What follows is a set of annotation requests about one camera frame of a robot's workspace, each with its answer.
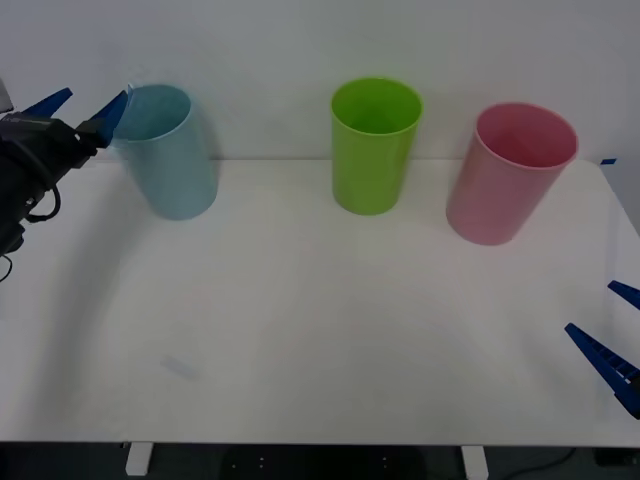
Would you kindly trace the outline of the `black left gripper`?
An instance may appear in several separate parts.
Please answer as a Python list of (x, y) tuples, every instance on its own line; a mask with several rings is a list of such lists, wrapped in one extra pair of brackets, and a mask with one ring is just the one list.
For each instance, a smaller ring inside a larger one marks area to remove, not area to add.
[(71, 169), (81, 168), (107, 148), (128, 105), (128, 93), (122, 90), (90, 119), (76, 129), (51, 118), (73, 95), (61, 89), (22, 113), (1, 119), (1, 155), (8, 158), (47, 188), (51, 188)]

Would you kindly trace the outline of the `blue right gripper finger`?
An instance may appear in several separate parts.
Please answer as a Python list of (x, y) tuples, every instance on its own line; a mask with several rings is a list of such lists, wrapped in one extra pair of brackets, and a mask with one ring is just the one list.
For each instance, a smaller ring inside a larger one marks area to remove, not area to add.
[(639, 418), (639, 369), (569, 323), (565, 331), (611, 388), (615, 398), (635, 419)]
[(621, 283), (619, 281), (611, 281), (607, 288), (614, 292), (616, 295), (624, 299), (626, 302), (631, 304), (637, 310), (640, 309), (640, 290), (634, 287), (631, 287), (627, 284)]

